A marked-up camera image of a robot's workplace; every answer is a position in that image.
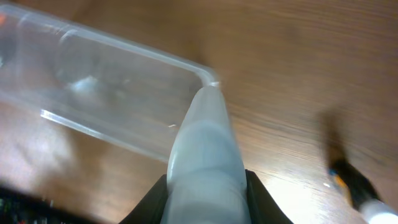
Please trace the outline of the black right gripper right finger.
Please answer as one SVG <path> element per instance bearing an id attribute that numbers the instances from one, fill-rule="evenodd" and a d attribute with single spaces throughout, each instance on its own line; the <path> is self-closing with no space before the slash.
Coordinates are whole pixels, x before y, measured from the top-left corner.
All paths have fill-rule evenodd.
<path id="1" fill-rule="evenodd" d="M 280 209 L 255 172 L 245 170 L 246 198 L 252 224 L 293 224 Z"/>

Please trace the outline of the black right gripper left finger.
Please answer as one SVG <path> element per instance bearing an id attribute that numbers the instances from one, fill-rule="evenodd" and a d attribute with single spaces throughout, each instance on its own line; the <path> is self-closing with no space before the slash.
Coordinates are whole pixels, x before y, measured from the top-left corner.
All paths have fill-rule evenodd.
<path id="1" fill-rule="evenodd" d="M 168 196 L 164 174 L 119 224 L 160 224 Z"/>

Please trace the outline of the white squeeze bottle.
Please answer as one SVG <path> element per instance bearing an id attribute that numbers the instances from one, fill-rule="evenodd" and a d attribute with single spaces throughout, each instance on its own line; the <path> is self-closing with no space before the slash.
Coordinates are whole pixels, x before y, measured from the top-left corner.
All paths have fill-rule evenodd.
<path id="1" fill-rule="evenodd" d="M 162 223 L 250 223 L 246 174 L 224 97 L 206 86 L 194 96 L 167 168 Z"/>

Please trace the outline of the dark bottle white cap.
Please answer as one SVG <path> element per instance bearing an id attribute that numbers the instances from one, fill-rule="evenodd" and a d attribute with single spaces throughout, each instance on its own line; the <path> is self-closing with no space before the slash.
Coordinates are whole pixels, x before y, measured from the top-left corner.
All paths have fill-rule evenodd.
<path id="1" fill-rule="evenodd" d="M 328 172 L 347 203 L 368 224 L 397 224 L 397 212 L 383 202 L 376 189 L 346 158 L 339 146 L 328 148 Z"/>

